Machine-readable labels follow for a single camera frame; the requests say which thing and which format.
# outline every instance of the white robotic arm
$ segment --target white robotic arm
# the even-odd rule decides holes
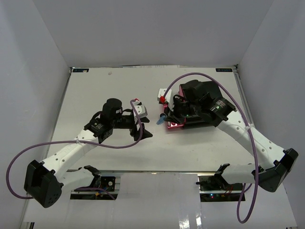
[[[43,207],[48,208],[58,200],[62,192],[94,184],[96,179],[100,178],[99,170],[91,166],[84,166],[73,172],[67,170],[112,135],[113,129],[130,129],[135,141],[153,136],[145,130],[143,124],[149,122],[145,106],[137,99],[132,104],[141,122],[134,110],[122,110],[120,100],[107,100],[103,110],[96,113],[74,139],[75,143],[66,145],[40,163],[34,160],[28,165],[24,189]],[[130,115],[123,115],[125,111],[130,112]],[[139,129],[137,127],[139,124],[142,125],[141,138],[141,127]]]
[[[158,124],[167,121],[186,127],[188,121],[193,125],[195,120],[198,126],[201,126],[202,123],[213,125],[230,135],[253,155],[248,127],[246,127],[241,114],[229,101],[221,97],[220,91],[217,97],[212,98],[211,94],[217,94],[217,90],[212,90],[213,85],[210,83],[213,82],[205,84],[193,80],[180,85],[179,94],[172,93],[170,89],[165,97],[163,95],[166,89],[160,89],[158,101],[166,106],[164,106],[164,113],[161,114]],[[269,192],[275,192],[293,167],[298,153],[292,148],[284,150],[272,143],[254,127],[251,125],[250,127],[258,156],[259,185]],[[235,183],[255,183],[254,175],[254,164],[225,164],[220,166],[213,179],[220,187],[226,187]]]
[[[251,140],[247,128],[239,112],[231,112],[227,121],[222,121],[218,128],[243,146],[253,155]],[[284,150],[274,144],[254,127],[251,131],[255,141],[255,147],[260,166],[259,185],[270,192],[275,192],[283,179],[290,172],[298,153],[293,149]],[[250,165],[222,165],[215,177],[219,183],[255,183],[254,164]]]

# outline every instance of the white wall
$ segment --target white wall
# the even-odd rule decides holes
[[[27,146],[50,140],[69,68],[32,0],[0,0],[0,228],[19,228],[24,200],[12,196],[5,172]],[[12,168],[19,194],[27,164],[46,148],[24,155]]]
[[[239,63],[273,0],[34,0],[69,66]]]
[[[284,185],[299,228],[305,228],[305,1],[275,0],[240,63],[256,127],[299,153]]]

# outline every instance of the cable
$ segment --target cable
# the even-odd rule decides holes
[[[230,195],[230,194],[232,193],[232,191],[233,191],[233,185],[231,185],[231,189],[230,189],[230,191],[227,193],[227,195]]]
[[[226,194],[229,191],[229,189],[230,187],[228,187],[227,190],[222,195]]]
[[[10,164],[9,164],[7,170],[6,170],[6,176],[5,176],[6,185],[7,185],[8,189],[9,189],[9,191],[11,192],[11,194],[14,195],[15,197],[19,198],[19,199],[33,199],[33,197],[23,197],[23,196],[18,195],[12,189],[12,187],[10,185],[10,169],[11,169],[12,165],[14,164],[14,162],[17,160],[18,157],[20,157],[23,153],[27,152],[30,149],[33,149],[33,148],[36,148],[36,147],[39,147],[39,146],[54,145],[54,144],[66,144],[66,143],[77,143],[77,142],[87,143],[87,144],[91,144],[91,145],[95,145],[95,146],[102,146],[102,147],[111,148],[111,149],[125,149],[125,148],[129,148],[129,147],[132,147],[132,146],[138,144],[139,141],[142,138],[142,135],[143,135],[143,127],[142,127],[140,116],[139,116],[137,110],[135,109],[134,105],[132,104],[133,102],[136,102],[136,100],[130,100],[130,105],[132,106],[132,109],[134,110],[134,113],[135,113],[135,115],[136,115],[136,117],[138,119],[139,125],[140,125],[140,136],[139,136],[137,141],[135,141],[134,143],[132,143],[130,145],[127,145],[127,146],[108,146],[108,145],[103,145],[103,144],[99,144],[99,143],[95,143],[95,142],[90,142],[90,141],[82,141],[82,140],[79,140],[79,141],[68,140],[68,141],[44,142],[44,143],[39,143],[39,144],[36,144],[36,145],[29,146],[29,147],[25,148],[24,150],[22,150],[20,153],[18,153],[12,159],[12,161],[10,162]]]
[[[245,193],[246,191],[248,191],[248,190],[251,188],[251,186],[252,186],[252,184],[249,185],[249,187],[244,191],[244,193]]]
[[[79,188],[75,189],[74,191],[87,191],[87,190],[90,190],[90,191],[98,190],[98,191],[105,192],[105,193],[107,193],[108,196],[111,197],[111,199],[115,200],[115,198],[113,197],[113,195],[110,194],[110,192],[108,192],[105,189],[100,188],[100,187],[79,187]]]
[[[224,86],[222,86],[217,80],[215,80],[214,78],[210,77],[209,75],[207,74],[204,74],[204,73],[187,73],[187,74],[184,74],[180,77],[178,77],[177,79],[175,79],[169,86],[168,88],[166,89],[163,97],[165,98],[168,91],[170,90],[170,88],[180,79],[186,77],[186,76],[190,76],[190,75],[201,75],[201,76],[204,76],[210,80],[212,80],[213,82],[215,82],[229,97],[230,99],[233,101],[234,105],[236,106],[236,108],[238,109],[238,111],[240,112],[241,116],[242,116],[242,119],[244,121],[244,124],[247,126],[247,127],[250,127],[249,126],[249,123],[247,121],[247,118],[246,116],[244,115],[244,112],[242,111],[241,107],[239,106],[239,104],[237,103],[237,101],[233,98],[233,96],[228,92],[228,90],[226,90],[224,88]],[[241,204],[241,201],[242,201],[242,196],[244,195],[245,193],[245,184],[243,186],[243,189],[242,189],[242,192],[241,192],[241,195],[239,197],[239,200],[238,200],[238,204],[237,204],[237,219],[240,223],[245,223],[248,221],[248,219],[250,218],[251,214],[252,214],[252,211],[253,211],[253,208],[254,208],[254,205],[255,205],[255,201],[256,201],[256,196],[257,196],[257,191],[258,191],[258,158],[257,158],[257,152],[256,152],[256,148],[255,148],[255,142],[254,142],[254,137],[253,137],[253,134],[252,134],[252,131],[251,131],[251,128],[248,129],[248,134],[249,134],[249,137],[250,137],[250,140],[251,140],[251,145],[252,145],[252,150],[253,150],[253,156],[254,156],[254,163],[255,163],[255,185],[254,185],[254,193],[253,193],[253,198],[252,198],[252,202],[251,202],[251,205],[250,205],[250,208],[249,208],[249,211],[248,211],[248,214],[247,216],[245,217],[244,220],[241,220],[240,219],[240,215],[239,215],[239,208],[240,208],[240,204]]]

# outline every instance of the red object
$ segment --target red object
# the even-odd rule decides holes
[[[164,97],[164,96],[161,96],[161,97],[160,97],[160,103],[165,104],[165,101],[166,101],[165,97]]]
[[[180,127],[183,127],[183,126],[184,126],[184,124],[167,122],[167,129],[175,129],[175,128],[180,128]]]

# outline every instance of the black bracket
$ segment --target black bracket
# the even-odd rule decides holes
[[[229,187],[228,182],[222,177],[222,174],[224,173],[224,170],[230,166],[230,164],[223,164],[219,167],[219,169],[216,171],[214,178],[216,183],[223,189],[226,189]]]
[[[95,187],[95,184],[97,182],[101,182],[101,172],[97,168],[94,168],[92,166],[84,166],[84,169],[87,169],[89,172],[91,172],[94,177],[90,184],[90,187]]]
[[[285,155],[274,167],[263,170],[258,175],[258,185],[268,192],[275,192],[291,171],[299,154],[292,148],[284,150]]]
[[[25,176],[24,190],[26,190],[44,208],[52,206],[61,196],[61,187],[54,176],[54,170],[49,171],[33,160],[29,163]]]

